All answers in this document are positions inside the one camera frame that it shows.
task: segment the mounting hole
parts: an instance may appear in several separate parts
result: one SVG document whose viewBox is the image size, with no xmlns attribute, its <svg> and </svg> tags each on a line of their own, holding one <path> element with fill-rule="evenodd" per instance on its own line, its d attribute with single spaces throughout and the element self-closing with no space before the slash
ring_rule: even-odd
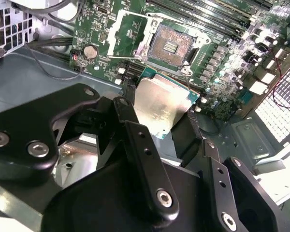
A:
<svg viewBox="0 0 290 232">
<path fill-rule="evenodd" d="M 144 139 L 145 138 L 145 135 L 142 133 L 142 132 L 139 132 L 139 136 Z"/>
<path fill-rule="evenodd" d="M 226 188 L 226 187 L 227 187 L 226 184 L 223 183 L 222 181 L 219 181 L 219 183 L 220 183 L 220 185 L 221 185 L 223 188 Z"/>
<path fill-rule="evenodd" d="M 129 105 L 129 103 L 124 98 L 119 99 L 119 101 L 123 105 Z"/>
<path fill-rule="evenodd" d="M 147 148 L 144 149 L 144 153 L 147 154 L 148 156 L 151 155 L 151 151 Z"/>
<path fill-rule="evenodd" d="M 89 90 L 89 89 L 86 89 L 85 90 L 85 93 L 86 94 L 88 94 L 88 95 L 90 95 L 90 96 L 93 96 L 93 95 L 95 95 L 95 93 L 94 92 L 92 92 L 91 90 Z"/>
</svg>

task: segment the metal plate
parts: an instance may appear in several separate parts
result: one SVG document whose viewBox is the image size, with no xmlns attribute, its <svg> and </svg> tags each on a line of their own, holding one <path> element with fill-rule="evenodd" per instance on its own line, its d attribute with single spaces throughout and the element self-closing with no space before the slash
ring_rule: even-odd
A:
<svg viewBox="0 0 290 232">
<path fill-rule="evenodd" d="M 135 111 L 139 122 L 151 134 L 163 139 L 191 107 L 189 91 L 160 75 L 143 78 L 135 93 Z"/>
<path fill-rule="evenodd" d="M 249 157 L 259 160 L 275 153 L 271 144 L 252 119 L 234 123 L 232 127 L 238 142 L 241 143 Z"/>
</svg>

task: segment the black bracket arm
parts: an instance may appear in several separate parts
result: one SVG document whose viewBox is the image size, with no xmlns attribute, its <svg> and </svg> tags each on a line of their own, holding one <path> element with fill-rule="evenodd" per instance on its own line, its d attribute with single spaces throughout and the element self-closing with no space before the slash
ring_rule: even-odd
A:
<svg viewBox="0 0 290 232">
<path fill-rule="evenodd" d="M 234 157 L 227 158 L 240 219 L 249 231 L 290 232 L 290 221 L 264 191 L 249 169 Z"/>
<path fill-rule="evenodd" d="M 45 181 L 68 119 L 99 98 L 94 89 L 77 84 L 0 113 L 0 180 Z"/>
</svg>

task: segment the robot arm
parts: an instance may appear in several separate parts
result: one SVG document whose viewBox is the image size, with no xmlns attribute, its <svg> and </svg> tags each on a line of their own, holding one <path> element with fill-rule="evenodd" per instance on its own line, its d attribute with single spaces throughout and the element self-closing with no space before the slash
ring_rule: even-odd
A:
<svg viewBox="0 0 290 232">
<path fill-rule="evenodd" d="M 41 232 L 290 232 L 248 168 L 232 157 L 220 162 L 192 112 L 172 135 L 198 173 L 161 162 L 128 89 L 110 100 L 77 84 L 1 112 L 0 199 L 31 210 L 27 217 L 0 210 Z M 97 171 L 60 190 L 51 176 L 58 146 L 82 133 L 98 137 Z"/>
</svg>

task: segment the green circuit board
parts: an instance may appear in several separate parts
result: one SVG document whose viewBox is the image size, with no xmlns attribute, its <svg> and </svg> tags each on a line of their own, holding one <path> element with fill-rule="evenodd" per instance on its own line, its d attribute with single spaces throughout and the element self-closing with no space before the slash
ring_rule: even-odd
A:
<svg viewBox="0 0 290 232">
<path fill-rule="evenodd" d="M 153 18 L 158 26 L 151 29 L 144 58 L 140 45 Z M 75 24 L 70 65 L 119 85 L 153 67 L 204 96 L 201 113 L 228 120 L 255 94 L 239 87 L 244 80 L 238 74 L 256 69 L 243 57 L 251 51 L 265 60 L 269 54 L 259 52 L 255 38 L 272 49 L 264 35 L 278 40 L 289 21 L 290 0 L 86 0 Z M 97 50 L 95 58 L 84 54 L 89 45 Z"/>
</svg>

